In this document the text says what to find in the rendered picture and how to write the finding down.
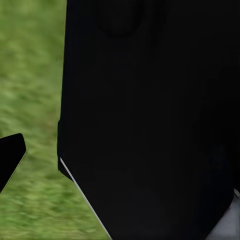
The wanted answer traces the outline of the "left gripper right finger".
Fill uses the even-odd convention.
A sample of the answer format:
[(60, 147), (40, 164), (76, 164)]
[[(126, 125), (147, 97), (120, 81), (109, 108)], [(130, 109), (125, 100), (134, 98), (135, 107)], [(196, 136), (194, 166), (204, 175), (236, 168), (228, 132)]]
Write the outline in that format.
[(224, 151), (240, 173), (240, 135), (228, 133)]

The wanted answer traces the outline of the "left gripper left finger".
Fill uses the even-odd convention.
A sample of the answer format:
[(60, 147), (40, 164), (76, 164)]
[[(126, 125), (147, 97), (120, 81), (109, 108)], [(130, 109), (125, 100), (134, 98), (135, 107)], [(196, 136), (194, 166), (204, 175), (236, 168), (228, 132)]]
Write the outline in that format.
[(22, 133), (0, 138), (0, 193), (26, 153)]

